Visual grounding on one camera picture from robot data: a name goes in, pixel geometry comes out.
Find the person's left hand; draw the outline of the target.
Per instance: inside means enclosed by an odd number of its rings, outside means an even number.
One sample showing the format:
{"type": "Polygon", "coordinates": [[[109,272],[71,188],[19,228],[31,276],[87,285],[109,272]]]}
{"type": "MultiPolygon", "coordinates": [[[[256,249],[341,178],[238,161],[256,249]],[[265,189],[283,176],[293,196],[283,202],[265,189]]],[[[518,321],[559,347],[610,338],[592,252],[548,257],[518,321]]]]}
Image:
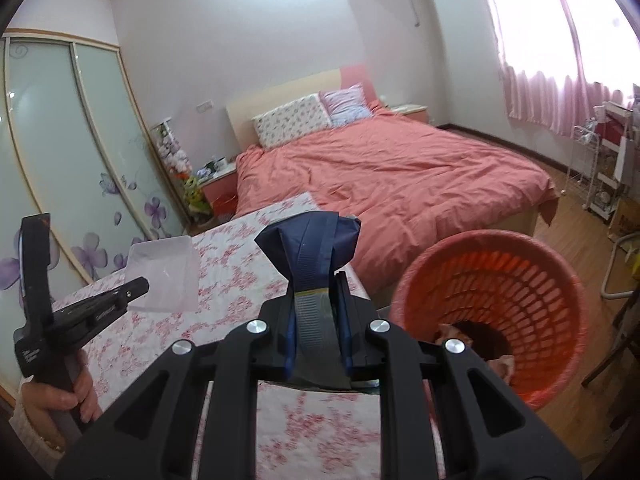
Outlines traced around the person's left hand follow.
{"type": "Polygon", "coordinates": [[[66,451],[65,437],[51,413],[79,408],[83,422],[94,422],[102,415],[84,350],[77,352],[77,361],[80,373],[72,392],[40,384],[35,379],[23,380],[10,418],[17,437],[49,474],[66,451]]]}

